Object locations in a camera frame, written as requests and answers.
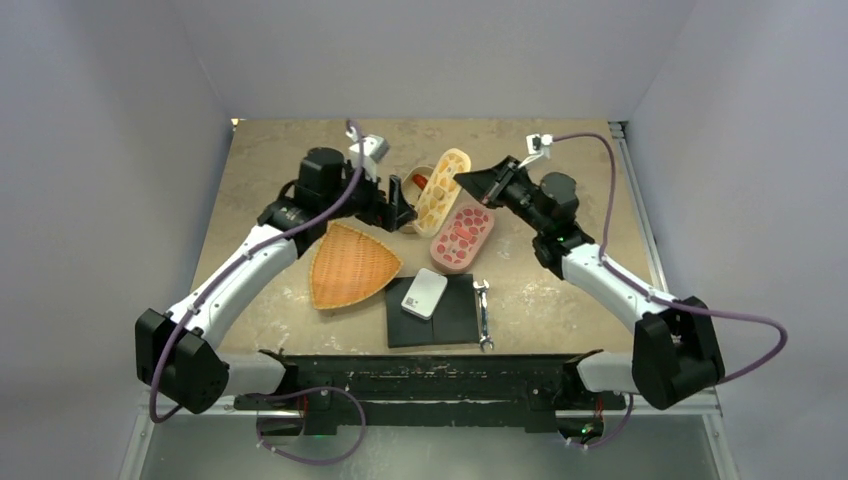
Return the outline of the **cream lunch box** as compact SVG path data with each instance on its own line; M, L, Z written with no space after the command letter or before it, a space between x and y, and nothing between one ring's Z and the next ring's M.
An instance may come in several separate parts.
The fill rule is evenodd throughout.
M436 205L438 203L438 198L433 196L435 190L432 190L430 193L426 193L427 186L424 190L420 190L412 180L412 177L415 174L421 174L428 179L429 183L433 171L434 169L431 166L418 166L413 168L402 181L401 190L403 196L416 211L419 210L417 204L418 200L420 199L420 196L425 196L425 202L423 204L425 219L422 221L422 226L419 226L415 221L407 223L399 229L401 233L416 233L421 237L427 238L431 238L435 235L434 215L436 213Z

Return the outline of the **cream lunch box lid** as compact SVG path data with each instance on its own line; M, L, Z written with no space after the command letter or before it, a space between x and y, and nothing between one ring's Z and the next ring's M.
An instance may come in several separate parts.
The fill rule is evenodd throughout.
M442 154L415 204L417 218L412 227L417 234L433 237L438 233L461 191L454 176L470 169L471 159L464 151L451 148Z

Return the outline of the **pink lunch box lid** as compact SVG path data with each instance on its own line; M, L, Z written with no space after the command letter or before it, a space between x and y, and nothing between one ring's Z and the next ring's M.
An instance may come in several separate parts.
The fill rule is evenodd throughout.
M476 202L461 204L448 215L431 241L429 252L453 248L473 251L477 258L493 233L495 222L493 210Z

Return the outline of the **pink lunch box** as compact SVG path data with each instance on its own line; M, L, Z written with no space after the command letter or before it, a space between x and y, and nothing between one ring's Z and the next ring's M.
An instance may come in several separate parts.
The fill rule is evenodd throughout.
M473 251L448 248L431 250L433 266L444 274L460 274L469 271L475 261Z

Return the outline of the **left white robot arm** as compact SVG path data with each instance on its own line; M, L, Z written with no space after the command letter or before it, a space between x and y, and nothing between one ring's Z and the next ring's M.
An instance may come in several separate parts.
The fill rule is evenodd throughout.
M136 369L150 387L153 422L170 417L157 410L160 395L192 413L230 395L260 395L275 409L295 402L298 382L285 373L279 355L263 351L226 359L217 349L244 309L326 233L329 221L355 217L392 232L414 219L397 176L390 176L386 191L379 187L376 168L388 150L386 142L374 138L352 145L347 154L310 149L297 178L282 187L210 278L165 312L148 309L139 316Z

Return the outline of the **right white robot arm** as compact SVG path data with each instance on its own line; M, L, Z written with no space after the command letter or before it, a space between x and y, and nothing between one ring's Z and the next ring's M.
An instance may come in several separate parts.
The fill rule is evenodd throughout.
M664 410L725 377L725 365L711 315L696 297L680 300L652 289L603 252L576 220L575 180L549 173L534 183L517 159L455 176L474 200L506 207L536 232L539 263L578 287L614 315L632 334L629 354L591 352L572 363L561 392L584 407L600 392L638 394Z

